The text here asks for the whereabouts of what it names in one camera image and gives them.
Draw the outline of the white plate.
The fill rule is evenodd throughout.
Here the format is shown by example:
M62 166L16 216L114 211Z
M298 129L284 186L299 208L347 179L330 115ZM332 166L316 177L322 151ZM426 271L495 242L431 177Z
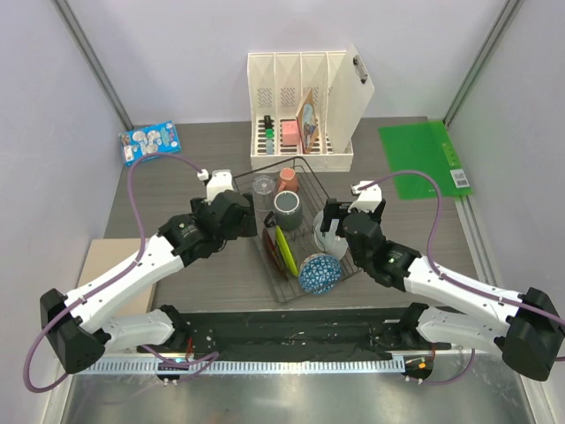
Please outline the white plate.
M326 232L321 231L322 222L323 211L321 210L313 220L314 243L321 252L329 254L340 261L348 250L348 243L345 238L337 235L339 220L333 219L329 230Z

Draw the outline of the grey mug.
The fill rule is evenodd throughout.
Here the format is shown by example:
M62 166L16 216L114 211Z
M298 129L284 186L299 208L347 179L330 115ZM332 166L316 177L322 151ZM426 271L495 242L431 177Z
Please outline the grey mug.
M292 191L281 191L275 196L273 209L263 223L267 228L278 226L283 231L297 230L303 221L302 203Z

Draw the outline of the yellow-green plate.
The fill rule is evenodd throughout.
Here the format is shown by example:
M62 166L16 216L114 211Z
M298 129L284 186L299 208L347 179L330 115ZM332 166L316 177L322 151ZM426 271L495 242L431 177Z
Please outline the yellow-green plate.
M279 225L276 225L275 227L275 239L277 245L279 246L279 250L281 251L282 259L286 268L293 276L298 276L299 272L296 260L290 249L290 244Z

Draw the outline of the pink mug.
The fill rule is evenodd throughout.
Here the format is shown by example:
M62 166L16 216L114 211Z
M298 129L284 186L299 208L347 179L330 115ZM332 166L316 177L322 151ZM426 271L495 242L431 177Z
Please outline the pink mug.
M298 188L298 176L295 170L292 168L283 168L278 176L277 192L290 191L296 193Z

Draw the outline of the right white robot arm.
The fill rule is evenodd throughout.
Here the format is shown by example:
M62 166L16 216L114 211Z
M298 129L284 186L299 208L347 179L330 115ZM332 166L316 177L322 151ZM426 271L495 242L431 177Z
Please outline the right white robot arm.
M377 284L433 299L451 312L417 304L399 326L403 345L467 346L489 352L518 374L548 379L564 341L564 320L543 291L504 290L450 273L419 251L386 239L380 222L383 201L363 211L356 202L328 199L322 232L335 229L345 239L355 265Z

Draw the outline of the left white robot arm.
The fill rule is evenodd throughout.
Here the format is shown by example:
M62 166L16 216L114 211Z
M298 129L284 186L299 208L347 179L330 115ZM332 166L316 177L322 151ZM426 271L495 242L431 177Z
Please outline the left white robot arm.
M146 288L239 238L257 234L250 193L226 190L211 202L191 201L189 214L173 216L143 248L88 284L66 294L56 289L40 298L41 326L68 374L92 366L103 354L142 345L179 352L190 326L170 305L150 313L116 312Z

